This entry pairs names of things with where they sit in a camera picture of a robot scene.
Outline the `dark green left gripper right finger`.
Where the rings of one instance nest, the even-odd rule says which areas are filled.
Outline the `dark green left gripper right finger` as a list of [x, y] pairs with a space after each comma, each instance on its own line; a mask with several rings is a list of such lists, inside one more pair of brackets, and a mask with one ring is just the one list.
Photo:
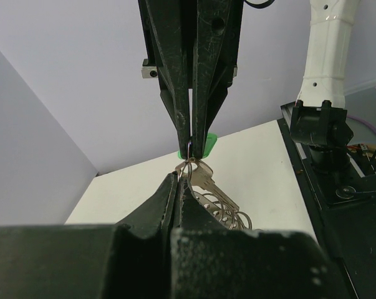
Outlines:
[[228, 230], [178, 183], [171, 232], [173, 298], [348, 298], [317, 242], [292, 230]]

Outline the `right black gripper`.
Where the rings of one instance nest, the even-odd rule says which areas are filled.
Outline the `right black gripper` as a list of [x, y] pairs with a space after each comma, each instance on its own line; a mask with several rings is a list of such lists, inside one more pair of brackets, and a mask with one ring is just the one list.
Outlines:
[[181, 156], [204, 156], [208, 130], [232, 86], [242, 1], [139, 1], [147, 56], [142, 77], [159, 81], [160, 97], [176, 128]]

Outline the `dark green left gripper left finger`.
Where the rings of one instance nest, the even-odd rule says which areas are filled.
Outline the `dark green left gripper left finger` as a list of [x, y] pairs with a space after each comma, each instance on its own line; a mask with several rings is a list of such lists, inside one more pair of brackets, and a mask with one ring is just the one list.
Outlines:
[[120, 298], [161, 292], [178, 178], [115, 224], [0, 227], [0, 298]]

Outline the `red-handled metal keyring holder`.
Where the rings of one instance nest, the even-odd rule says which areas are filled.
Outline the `red-handled metal keyring holder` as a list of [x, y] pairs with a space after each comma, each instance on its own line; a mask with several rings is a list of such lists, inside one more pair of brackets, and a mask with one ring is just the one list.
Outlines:
[[196, 200], [229, 230], [253, 229], [253, 222], [245, 212], [234, 210], [225, 200], [210, 192], [194, 192]]

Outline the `key with green tag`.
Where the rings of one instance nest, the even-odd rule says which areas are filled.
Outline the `key with green tag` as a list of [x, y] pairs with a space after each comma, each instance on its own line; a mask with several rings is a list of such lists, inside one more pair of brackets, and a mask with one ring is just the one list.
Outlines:
[[192, 186], [200, 187], [214, 196], [231, 212], [239, 212], [239, 206], [215, 184], [213, 170], [204, 161], [193, 156], [191, 140], [188, 141], [187, 150], [187, 158], [175, 167], [178, 177], [186, 177]]

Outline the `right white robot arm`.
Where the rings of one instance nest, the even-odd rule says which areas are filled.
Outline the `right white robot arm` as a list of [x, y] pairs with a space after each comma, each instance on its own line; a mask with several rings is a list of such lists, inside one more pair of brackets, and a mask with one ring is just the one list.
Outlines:
[[[292, 110], [293, 141], [310, 149], [322, 173], [349, 165], [353, 137], [346, 118], [345, 65], [357, 1], [311, 1], [311, 28], [302, 86]], [[140, 1], [147, 48], [175, 126], [185, 171], [205, 155], [208, 130], [232, 86], [243, 1]]]

